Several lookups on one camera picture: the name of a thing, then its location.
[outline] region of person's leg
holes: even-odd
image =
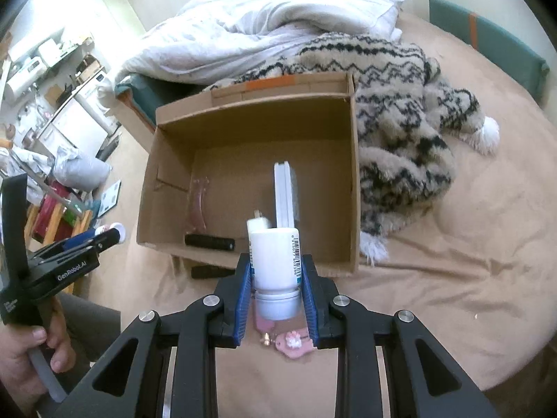
[[[70,392],[88,373],[95,362],[120,335],[120,312],[105,308],[74,295],[60,293],[71,345],[76,353],[73,369],[58,376],[60,383]],[[57,408],[50,397],[44,396],[37,405],[42,418],[49,418]]]

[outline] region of finger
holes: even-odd
[[[56,373],[66,372],[73,368],[75,364],[76,354],[71,346],[70,340],[64,340],[56,349],[50,367]]]
[[[44,343],[46,337],[46,330],[41,326],[6,325],[0,331],[2,356],[20,357],[27,350]]]
[[[53,299],[52,317],[48,327],[46,343],[51,349],[56,349],[68,337],[68,333],[66,332],[66,319],[64,318],[62,306],[58,299],[55,297]]]

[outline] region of blue gripper pad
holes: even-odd
[[[313,292],[311,291],[311,283],[307,275],[304,257],[302,257],[302,298],[304,300],[307,329],[314,346],[317,347],[319,342],[319,333],[317,331],[317,307],[315,306]]]
[[[250,310],[251,302],[251,284],[252,284],[252,269],[250,262],[247,262],[246,268],[242,276],[242,283],[240,285],[240,294],[235,308],[234,319],[234,342],[237,346],[240,345],[244,335],[246,334],[246,325],[248,311]]]
[[[69,238],[68,240],[66,240],[62,247],[64,249],[64,251],[67,251],[69,249],[75,248],[79,245],[81,245],[82,243],[87,242],[88,240],[91,240],[93,237],[95,237],[95,229],[92,228],[88,231],[82,232],[81,234],[75,235],[72,238]]]

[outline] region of cardboard box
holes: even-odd
[[[54,84],[45,93],[45,100],[52,108],[57,110],[59,105],[56,102],[56,100],[62,95],[62,93],[63,93],[63,89],[60,86]]]
[[[100,63],[97,60],[93,61],[93,63],[91,63],[85,69],[83,69],[83,72],[81,72],[81,74],[76,76],[77,83],[83,85],[89,78],[91,78],[100,70],[101,70]]]
[[[354,84],[345,73],[256,80],[158,108],[141,195],[137,242],[235,268],[248,251],[246,220],[275,223],[274,163],[296,171],[302,253],[322,274],[353,272],[359,259],[360,184]],[[207,233],[234,252],[186,246],[188,192],[208,178]]]

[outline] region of pink object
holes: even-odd
[[[317,350],[313,345],[307,327],[281,333],[275,338],[275,347],[288,358],[296,360],[306,353]]]
[[[208,178],[193,179],[188,195],[188,234],[206,234],[207,226],[203,218],[203,199],[209,185]]]
[[[275,321],[262,318],[257,312],[257,305],[255,300],[252,301],[253,313],[255,315],[255,328],[259,333],[271,333],[271,330],[275,328]]]

